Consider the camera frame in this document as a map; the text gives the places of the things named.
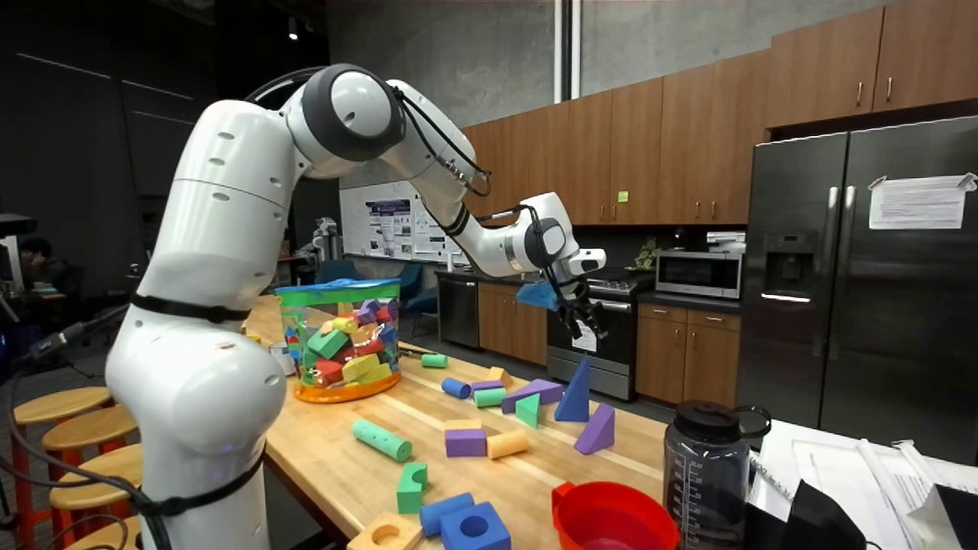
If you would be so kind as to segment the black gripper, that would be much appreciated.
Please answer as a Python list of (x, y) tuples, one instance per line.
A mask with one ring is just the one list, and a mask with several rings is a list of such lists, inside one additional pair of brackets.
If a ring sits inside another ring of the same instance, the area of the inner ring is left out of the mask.
[(610, 326), (600, 319), (600, 305), (591, 299), (588, 279), (569, 279), (556, 283), (556, 319), (573, 339), (583, 333), (592, 333), (595, 339), (610, 336)]

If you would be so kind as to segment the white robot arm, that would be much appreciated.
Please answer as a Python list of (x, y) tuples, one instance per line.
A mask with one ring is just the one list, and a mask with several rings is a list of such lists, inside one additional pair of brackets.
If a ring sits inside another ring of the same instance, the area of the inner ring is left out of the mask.
[(538, 274), (569, 326), (592, 322), (588, 279), (606, 266), (575, 240), (561, 195), (479, 224), (466, 195), (486, 170), (466, 133), (418, 88), (357, 64), (295, 70), (290, 99), (215, 102), (196, 119), (156, 249), (106, 354), (106, 388), (137, 422), (144, 550), (269, 550), (262, 438), (285, 368), (239, 325), (271, 288), (295, 189), (366, 161), (408, 179), (428, 217), (491, 279)]

